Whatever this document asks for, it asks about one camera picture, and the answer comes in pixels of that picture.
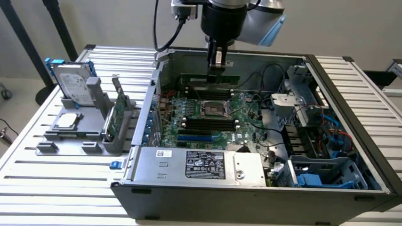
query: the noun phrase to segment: circuit board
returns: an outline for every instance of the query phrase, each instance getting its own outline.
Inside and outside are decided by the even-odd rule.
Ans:
[[[112,109],[112,114],[106,122],[106,139],[112,142],[117,136],[120,136],[125,111],[128,108],[126,96],[122,89],[118,90],[118,98],[116,106]]]
[[[161,100],[162,110],[162,147],[184,147],[196,149],[216,149],[237,151],[242,146],[256,144],[256,136],[260,136],[260,129],[250,125],[249,110],[253,106],[252,102],[246,102],[246,94],[237,94],[228,101],[188,99],[186,97],[164,98]],[[252,113],[258,112],[258,106],[252,109]],[[254,124],[262,126],[262,121],[256,120]],[[178,138],[182,135],[184,119],[201,120],[204,123],[208,120],[236,121],[233,130],[221,128],[221,125],[208,131],[209,141],[182,141]]]

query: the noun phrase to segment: sticker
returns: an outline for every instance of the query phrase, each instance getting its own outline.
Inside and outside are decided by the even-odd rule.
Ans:
[[[86,84],[85,78],[78,74],[61,74],[62,86],[66,95],[79,105],[94,105],[90,89]]]
[[[225,153],[188,151],[185,174],[188,178],[225,180]]]
[[[157,157],[172,157],[172,150],[158,150]]]

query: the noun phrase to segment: motherboard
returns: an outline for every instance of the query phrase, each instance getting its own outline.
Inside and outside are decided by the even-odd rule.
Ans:
[[[253,95],[234,94],[229,100],[192,99],[178,93],[162,98],[162,147],[238,151],[256,142],[262,131],[261,110]]]

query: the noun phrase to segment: pci slot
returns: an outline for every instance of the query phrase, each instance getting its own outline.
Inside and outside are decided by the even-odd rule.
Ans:
[[[192,130],[192,129],[180,129],[178,133],[181,135],[201,135],[201,136],[212,136],[212,131],[208,130]]]
[[[233,120],[221,119],[188,119],[186,129],[192,130],[218,130],[236,131],[236,123]]]
[[[180,135],[178,140],[213,142],[213,136]]]

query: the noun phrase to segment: white wall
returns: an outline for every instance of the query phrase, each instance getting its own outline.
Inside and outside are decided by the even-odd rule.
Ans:
[[[86,44],[153,47],[154,0],[59,0],[81,52]],[[13,0],[42,58],[66,50],[42,0]],[[383,70],[402,58],[401,0],[285,0],[288,21],[272,48],[238,43],[238,49],[352,56],[368,70]],[[204,47],[201,20],[190,21],[176,46]],[[160,44],[177,22],[170,0],[160,6]],[[11,26],[0,12],[0,76],[38,78]]]

